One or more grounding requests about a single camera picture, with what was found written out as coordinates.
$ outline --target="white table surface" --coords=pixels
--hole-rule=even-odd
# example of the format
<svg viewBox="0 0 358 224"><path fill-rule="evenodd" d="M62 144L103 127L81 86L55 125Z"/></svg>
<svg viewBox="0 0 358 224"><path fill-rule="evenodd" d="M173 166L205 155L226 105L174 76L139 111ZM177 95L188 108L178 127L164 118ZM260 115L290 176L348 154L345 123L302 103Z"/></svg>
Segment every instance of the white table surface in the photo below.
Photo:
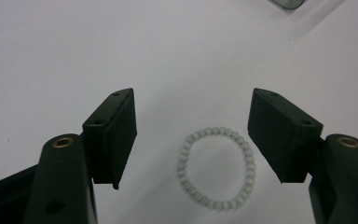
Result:
<svg viewBox="0 0 358 224"><path fill-rule="evenodd" d="M253 88L276 91L358 137L358 1L0 1L0 179L39 160L113 92L135 90L138 136L115 191L96 185L100 223L314 223L308 185L281 185L253 143L254 194L234 212L193 203L175 176L184 138L207 126L247 136ZM194 148L188 172L210 197L241 185L226 139Z"/></svg>

